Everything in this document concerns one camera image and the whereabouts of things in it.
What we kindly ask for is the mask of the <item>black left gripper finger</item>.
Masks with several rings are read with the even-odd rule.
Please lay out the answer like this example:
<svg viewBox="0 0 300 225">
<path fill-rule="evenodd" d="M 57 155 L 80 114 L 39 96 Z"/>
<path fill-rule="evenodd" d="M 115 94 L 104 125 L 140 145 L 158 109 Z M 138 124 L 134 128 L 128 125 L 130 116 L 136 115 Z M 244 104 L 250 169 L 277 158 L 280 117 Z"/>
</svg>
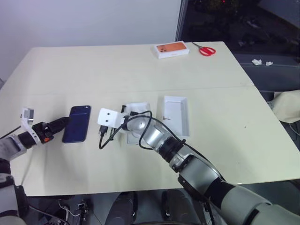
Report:
<svg viewBox="0 0 300 225">
<path fill-rule="evenodd" d="M 62 131 L 65 127 L 67 126 L 67 123 L 55 123 L 53 126 L 52 126 L 52 131 L 53 132 L 60 132 Z"/>
<path fill-rule="evenodd" d="M 54 127 L 65 127 L 70 122 L 70 117 L 61 117 L 52 122 Z"/>
</svg>

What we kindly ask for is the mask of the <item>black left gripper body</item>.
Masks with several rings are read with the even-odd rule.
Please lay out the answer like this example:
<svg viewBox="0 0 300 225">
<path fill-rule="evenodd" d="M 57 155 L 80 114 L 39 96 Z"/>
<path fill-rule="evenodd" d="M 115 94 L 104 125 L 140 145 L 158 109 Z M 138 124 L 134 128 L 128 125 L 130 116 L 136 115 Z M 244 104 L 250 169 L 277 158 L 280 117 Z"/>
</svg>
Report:
<svg viewBox="0 0 300 225">
<path fill-rule="evenodd" d="M 42 144 L 51 141 L 54 138 L 55 122 L 40 122 L 32 126 Z"/>
</svg>

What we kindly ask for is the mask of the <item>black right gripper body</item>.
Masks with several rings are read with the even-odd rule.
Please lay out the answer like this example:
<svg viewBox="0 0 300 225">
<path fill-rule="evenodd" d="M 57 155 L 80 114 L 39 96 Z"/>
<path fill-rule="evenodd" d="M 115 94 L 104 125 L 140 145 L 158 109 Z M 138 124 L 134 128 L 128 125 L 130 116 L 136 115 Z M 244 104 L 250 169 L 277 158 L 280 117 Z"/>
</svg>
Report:
<svg viewBox="0 0 300 225">
<path fill-rule="evenodd" d="M 99 135 L 100 137 L 104 137 L 105 134 L 108 132 L 108 128 L 107 126 L 101 125 L 99 128 Z M 109 136 L 115 136 L 117 129 L 116 128 L 111 128 L 111 131 L 109 133 Z"/>
</svg>

